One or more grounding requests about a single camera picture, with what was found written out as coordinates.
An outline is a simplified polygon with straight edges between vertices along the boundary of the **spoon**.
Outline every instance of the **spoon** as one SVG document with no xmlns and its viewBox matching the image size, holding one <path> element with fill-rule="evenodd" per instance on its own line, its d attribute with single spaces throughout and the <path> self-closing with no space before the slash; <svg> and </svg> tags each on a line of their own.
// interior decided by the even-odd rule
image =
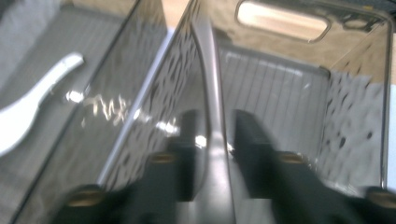
<svg viewBox="0 0 396 224">
<path fill-rule="evenodd" d="M 22 98 L 0 110 L 0 157 L 11 151 L 29 133 L 42 101 L 68 73 L 84 63 L 72 52 L 51 67 Z"/>
</svg>

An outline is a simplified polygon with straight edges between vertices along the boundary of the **silver spoon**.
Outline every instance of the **silver spoon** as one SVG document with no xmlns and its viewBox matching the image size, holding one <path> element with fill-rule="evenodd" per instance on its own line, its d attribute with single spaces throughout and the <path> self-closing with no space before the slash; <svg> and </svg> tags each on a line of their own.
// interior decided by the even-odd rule
<svg viewBox="0 0 396 224">
<path fill-rule="evenodd" d="M 50 90 L 83 63 L 80 53 L 72 52 L 64 56 L 22 98 L 0 110 L 0 157 L 29 133 L 39 106 Z"/>
</svg>

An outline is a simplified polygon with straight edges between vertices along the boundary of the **white plastic spoon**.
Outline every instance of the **white plastic spoon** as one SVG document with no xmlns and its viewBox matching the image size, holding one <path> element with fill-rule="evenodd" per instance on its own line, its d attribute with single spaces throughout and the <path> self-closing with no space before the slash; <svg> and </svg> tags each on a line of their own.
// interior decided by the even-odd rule
<svg viewBox="0 0 396 224">
<path fill-rule="evenodd" d="M 0 110 L 0 157 L 29 133 L 39 106 L 50 90 L 83 63 L 80 53 L 72 52 L 64 56 L 21 99 Z"/>
</svg>

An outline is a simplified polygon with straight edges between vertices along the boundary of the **white spoon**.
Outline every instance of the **white spoon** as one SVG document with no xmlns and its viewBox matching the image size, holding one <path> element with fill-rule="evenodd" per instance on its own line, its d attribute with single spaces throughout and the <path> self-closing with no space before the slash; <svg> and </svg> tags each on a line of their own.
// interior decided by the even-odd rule
<svg viewBox="0 0 396 224">
<path fill-rule="evenodd" d="M 39 106 L 50 90 L 83 63 L 80 53 L 72 52 L 64 56 L 21 99 L 0 110 L 0 157 L 17 146 L 28 134 Z"/>
</svg>

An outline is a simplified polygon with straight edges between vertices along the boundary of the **spoon handle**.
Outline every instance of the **spoon handle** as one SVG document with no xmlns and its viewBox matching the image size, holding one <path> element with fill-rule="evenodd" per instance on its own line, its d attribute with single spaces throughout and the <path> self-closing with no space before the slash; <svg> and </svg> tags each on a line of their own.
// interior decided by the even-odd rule
<svg viewBox="0 0 396 224">
<path fill-rule="evenodd" d="M 29 100 L 40 105 L 51 89 L 73 69 L 84 63 L 80 53 L 72 52 L 64 56 L 59 62 L 51 67 L 31 90 L 23 95 L 24 100 Z"/>
</svg>

